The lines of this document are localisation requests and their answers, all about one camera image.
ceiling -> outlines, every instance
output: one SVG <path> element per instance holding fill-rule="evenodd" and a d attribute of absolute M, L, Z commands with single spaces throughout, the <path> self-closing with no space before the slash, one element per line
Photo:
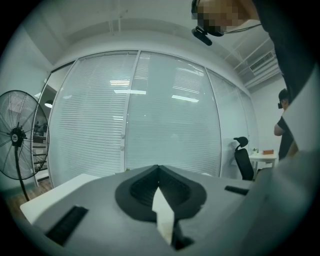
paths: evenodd
<path fill-rule="evenodd" d="M 192 0 L 45 0 L 23 26 L 30 38 L 54 65 L 63 52 L 79 40 L 129 30 L 162 32 L 209 48 L 225 59 L 244 84 L 255 78 L 249 66 L 270 52 L 274 45 L 261 26 L 249 31 L 210 36 L 212 46 L 196 39 L 191 29 Z M 257 24 L 248 21 L 242 27 Z"/>

fan stand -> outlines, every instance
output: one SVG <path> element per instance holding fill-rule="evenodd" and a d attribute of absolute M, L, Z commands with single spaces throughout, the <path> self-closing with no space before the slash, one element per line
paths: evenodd
<path fill-rule="evenodd" d="M 18 156 L 18 149 L 22 147 L 24 139 L 26 139 L 26 134 L 22 130 L 22 126 L 19 127 L 19 123 L 15 128 L 12 129 L 11 131 L 11 140 L 12 140 L 12 145 L 14 146 L 14 158 L 15 158 L 15 168 L 16 172 L 19 177 L 19 182 L 23 191 L 23 194 L 25 196 L 25 199 L 29 201 L 29 197 L 27 195 L 26 187 L 23 182 L 22 176 L 21 176 L 21 171 L 20 171 L 20 166 L 19 166 L 19 156 Z"/>

fan grille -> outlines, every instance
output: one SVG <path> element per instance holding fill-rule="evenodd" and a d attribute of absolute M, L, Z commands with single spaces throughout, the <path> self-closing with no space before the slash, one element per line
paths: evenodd
<path fill-rule="evenodd" d="M 35 135 L 35 130 L 44 132 L 46 129 L 49 138 L 46 115 L 35 98 L 19 90 L 0 96 L 0 113 L 0 171 L 11 179 L 19 180 L 12 131 L 20 127 L 26 138 L 18 147 L 18 164 L 21 178 L 28 179 L 41 170 L 48 156 L 49 143 L 43 136 Z M 33 150 L 34 145 L 43 146 L 41 153 Z"/>

ceiling vent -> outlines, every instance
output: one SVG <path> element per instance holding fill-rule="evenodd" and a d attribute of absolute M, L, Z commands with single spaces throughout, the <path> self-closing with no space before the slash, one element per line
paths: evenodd
<path fill-rule="evenodd" d="M 275 50 L 271 50 L 268 53 L 266 53 L 264 56 L 259 58 L 252 65 L 250 65 L 250 69 L 254 74 L 256 74 L 258 70 L 262 69 L 268 63 L 270 63 L 271 61 L 275 60 L 276 58 L 277 57 L 276 57 Z"/>

glass partition wall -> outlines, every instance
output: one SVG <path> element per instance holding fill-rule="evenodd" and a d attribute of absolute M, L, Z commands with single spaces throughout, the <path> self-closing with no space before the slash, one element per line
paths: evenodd
<path fill-rule="evenodd" d="M 240 179 L 233 138 L 256 145 L 252 114 L 249 95 L 187 60 L 144 51 L 83 57 L 53 103 L 53 186 L 149 165 Z"/>

